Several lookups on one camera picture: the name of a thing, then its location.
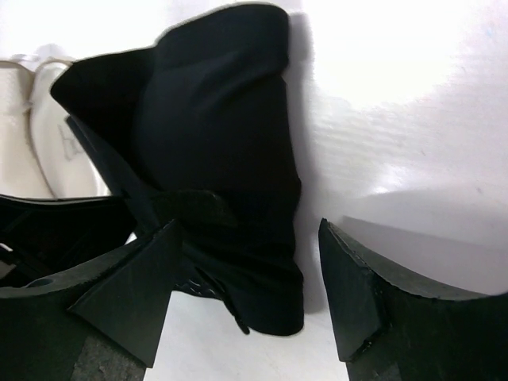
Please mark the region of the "white mesh laundry bag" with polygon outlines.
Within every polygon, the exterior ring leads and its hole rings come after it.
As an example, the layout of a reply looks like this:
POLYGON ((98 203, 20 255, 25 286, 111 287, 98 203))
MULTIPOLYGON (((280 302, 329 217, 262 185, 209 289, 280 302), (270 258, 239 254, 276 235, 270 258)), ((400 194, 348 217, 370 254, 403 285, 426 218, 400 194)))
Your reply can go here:
POLYGON ((73 59, 46 44, 1 62, 1 192, 19 198, 93 198, 110 190, 52 98, 73 59))

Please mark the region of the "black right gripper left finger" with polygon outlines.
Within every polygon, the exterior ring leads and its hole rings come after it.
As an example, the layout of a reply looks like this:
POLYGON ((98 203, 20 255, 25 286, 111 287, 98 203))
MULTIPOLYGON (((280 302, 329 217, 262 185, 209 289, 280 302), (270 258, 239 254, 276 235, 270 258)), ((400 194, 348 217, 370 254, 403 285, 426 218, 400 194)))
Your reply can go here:
POLYGON ((172 221, 66 271, 2 288, 2 379, 143 379, 180 256, 180 226, 172 221))

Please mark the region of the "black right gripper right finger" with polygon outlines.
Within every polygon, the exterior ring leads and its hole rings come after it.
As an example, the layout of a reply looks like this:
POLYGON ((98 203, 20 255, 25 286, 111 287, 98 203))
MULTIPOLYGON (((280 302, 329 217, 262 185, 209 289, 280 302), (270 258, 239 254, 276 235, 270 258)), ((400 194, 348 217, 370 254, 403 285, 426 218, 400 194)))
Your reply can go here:
POLYGON ((504 380, 507 297, 429 279, 329 221, 318 231, 339 359, 351 380, 504 380))

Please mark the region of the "black bra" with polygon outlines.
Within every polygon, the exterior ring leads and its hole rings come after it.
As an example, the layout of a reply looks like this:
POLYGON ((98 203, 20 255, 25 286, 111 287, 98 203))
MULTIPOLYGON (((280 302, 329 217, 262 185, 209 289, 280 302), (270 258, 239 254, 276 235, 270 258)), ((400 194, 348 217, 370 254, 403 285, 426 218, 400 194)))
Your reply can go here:
POLYGON ((50 95, 110 195, 1 192, 10 266, 1 285, 25 287, 177 221, 172 291, 220 300, 243 333, 298 333, 289 45, 288 14, 249 3, 171 28, 148 48, 72 62, 50 95))

